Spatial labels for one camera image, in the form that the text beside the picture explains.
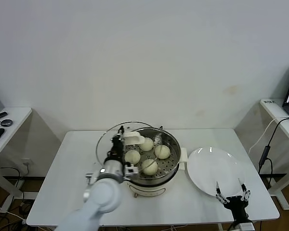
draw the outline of white table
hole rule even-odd
[[[251,190],[250,204],[246,208],[249,219],[256,221],[279,217],[276,206],[233,129],[168,131],[181,147],[187,148],[188,154],[198,147],[214,146],[234,155],[242,162],[246,186]],[[102,131],[71,131],[66,134],[26,220],[28,225],[57,226],[70,212],[82,206],[85,174],[100,168],[95,157],[95,146],[102,134]],[[151,198],[134,198],[126,183],[123,183],[121,205],[112,213],[105,214],[101,225],[148,226],[233,221],[230,210],[197,189],[186,174],[179,170],[172,188]]]
[[[272,118],[288,116],[288,113],[282,108],[283,99],[262,99],[260,101],[260,104]],[[280,123],[279,127],[289,138],[289,120],[285,120],[282,123]],[[277,197],[281,207],[284,210],[289,210],[289,204],[285,199],[281,190],[284,189],[287,185],[289,185],[289,172],[286,176],[280,179],[278,183],[276,183],[275,180],[272,179],[271,180],[272,187],[269,189],[270,195]]]
[[[13,124],[9,127],[4,128],[5,131],[3,135],[0,137],[0,152],[4,149],[4,147],[10,141],[10,139],[13,137],[13,135],[17,132],[17,130],[24,123],[24,121],[28,118],[32,110],[30,107],[5,107],[0,108],[0,113],[1,112],[7,112],[8,115],[3,118],[0,118],[0,121],[4,119],[11,119],[13,121]],[[17,166],[22,166],[22,163],[14,156],[9,155],[8,158],[12,162],[14,162]],[[20,171],[22,173],[25,173],[25,170],[23,168],[20,168]],[[9,209],[13,199],[21,199],[23,197],[23,192],[19,190],[23,185],[23,183],[24,181],[20,180],[17,184],[17,187],[15,187],[8,180],[6,180],[3,176],[0,175],[0,187],[5,189],[10,194],[5,200],[0,212],[5,213]],[[35,192],[32,193],[24,192],[24,194],[26,199],[35,199],[37,195]]]

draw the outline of steamed bun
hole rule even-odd
[[[140,154],[136,150],[130,150],[125,153],[124,159],[126,162],[136,165],[140,161]]]
[[[159,145],[155,148],[155,155],[158,159],[166,159],[170,156],[170,148],[166,145]]]
[[[148,159],[148,160],[143,161],[143,164],[141,165],[141,168],[143,169],[143,172],[146,175],[153,176],[158,171],[158,164],[154,160]]]
[[[140,144],[139,146],[141,150],[147,152],[153,148],[154,142],[150,138],[146,137],[144,143]]]

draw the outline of wooden floor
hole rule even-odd
[[[29,191],[29,192],[38,192],[42,185],[41,180],[26,180],[22,190]],[[284,196],[286,197],[287,201],[289,202],[289,186],[283,190]],[[0,188],[0,206],[2,205],[5,198],[8,196],[7,192]],[[279,212],[280,218],[277,220],[271,221],[264,221],[262,222],[262,231],[289,231],[289,210],[284,211],[281,209],[279,203],[277,202],[276,198],[273,198]],[[21,203],[21,200],[15,200],[11,206],[13,213],[19,215],[17,208]],[[10,214],[7,214],[5,217],[8,218],[9,222],[17,221],[19,218],[16,218]],[[5,218],[0,218],[0,227],[6,225],[8,220]],[[229,224],[223,224],[224,230],[227,230]],[[100,228],[101,231],[161,231],[168,229],[169,226],[155,226],[155,227],[128,227],[128,228],[120,228],[120,227],[108,227],[108,228]],[[260,223],[255,223],[256,231],[260,231]],[[177,231],[217,231],[218,226],[216,224],[210,225],[188,225],[186,227],[177,228]],[[7,227],[0,229],[0,231],[12,231],[9,230]]]

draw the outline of pot handle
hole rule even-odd
[[[185,170],[185,163],[188,161],[187,150],[186,148],[181,148],[181,157],[179,160],[179,169]]]

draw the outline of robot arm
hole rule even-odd
[[[121,201],[119,183],[111,178],[98,180],[83,207],[67,216],[56,231],[97,231],[104,213],[115,210]]]
[[[113,146],[107,153],[103,168],[96,182],[91,183],[92,174],[88,174],[88,187],[84,194],[84,205],[81,209],[67,216],[55,229],[56,231],[97,231],[99,221],[104,213],[115,210],[121,202],[119,184],[124,176],[138,173],[138,168],[123,165],[124,128],[112,138]]]

